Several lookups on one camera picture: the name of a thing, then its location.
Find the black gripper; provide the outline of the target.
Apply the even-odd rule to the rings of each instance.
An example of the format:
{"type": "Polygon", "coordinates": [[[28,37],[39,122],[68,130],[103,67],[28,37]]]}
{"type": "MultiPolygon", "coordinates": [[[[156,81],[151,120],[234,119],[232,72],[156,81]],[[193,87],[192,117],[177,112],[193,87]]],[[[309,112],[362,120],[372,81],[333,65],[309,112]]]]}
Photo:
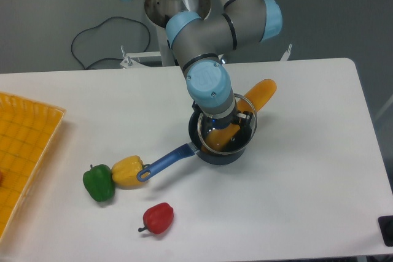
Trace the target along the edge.
{"type": "MultiPolygon", "coordinates": [[[[201,112],[199,105],[195,101],[192,104],[192,109],[196,113],[201,112]]],[[[229,127],[230,125],[237,125],[240,128],[253,129],[255,126],[255,115],[250,111],[238,112],[237,110],[233,110],[231,113],[225,115],[222,118],[218,118],[217,116],[213,115],[207,115],[204,118],[205,130],[221,130],[229,127]]]]}

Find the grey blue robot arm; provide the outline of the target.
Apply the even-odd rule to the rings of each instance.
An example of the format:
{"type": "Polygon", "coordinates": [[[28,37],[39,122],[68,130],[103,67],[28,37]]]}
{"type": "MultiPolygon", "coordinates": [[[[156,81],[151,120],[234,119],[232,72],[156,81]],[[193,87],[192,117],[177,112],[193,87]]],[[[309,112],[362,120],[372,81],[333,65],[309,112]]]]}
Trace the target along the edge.
{"type": "Polygon", "coordinates": [[[203,18],[187,4],[175,13],[161,14],[168,47],[185,76],[189,95],[220,129],[233,121],[239,108],[219,55],[265,41],[282,30],[275,0],[221,2],[224,12],[214,18],[203,18]]]}

